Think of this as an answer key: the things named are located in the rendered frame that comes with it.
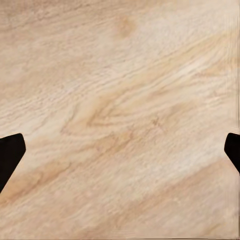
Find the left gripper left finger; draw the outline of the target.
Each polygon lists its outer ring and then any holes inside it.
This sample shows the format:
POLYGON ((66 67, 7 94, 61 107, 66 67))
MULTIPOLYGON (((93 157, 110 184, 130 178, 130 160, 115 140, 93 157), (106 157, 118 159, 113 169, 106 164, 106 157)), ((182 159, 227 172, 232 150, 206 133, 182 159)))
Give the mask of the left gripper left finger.
POLYGON ((26 143, 21 133, 0 138, 0 192, 26 153, 26 143))

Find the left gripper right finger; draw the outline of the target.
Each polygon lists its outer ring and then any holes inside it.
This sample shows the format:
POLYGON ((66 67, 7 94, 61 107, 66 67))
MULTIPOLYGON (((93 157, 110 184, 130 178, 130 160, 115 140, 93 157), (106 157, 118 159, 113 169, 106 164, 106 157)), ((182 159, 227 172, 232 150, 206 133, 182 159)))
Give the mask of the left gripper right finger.
POLYGON ((240 173, 240 134, 229 133, 227 135, 224 151, 240 173))

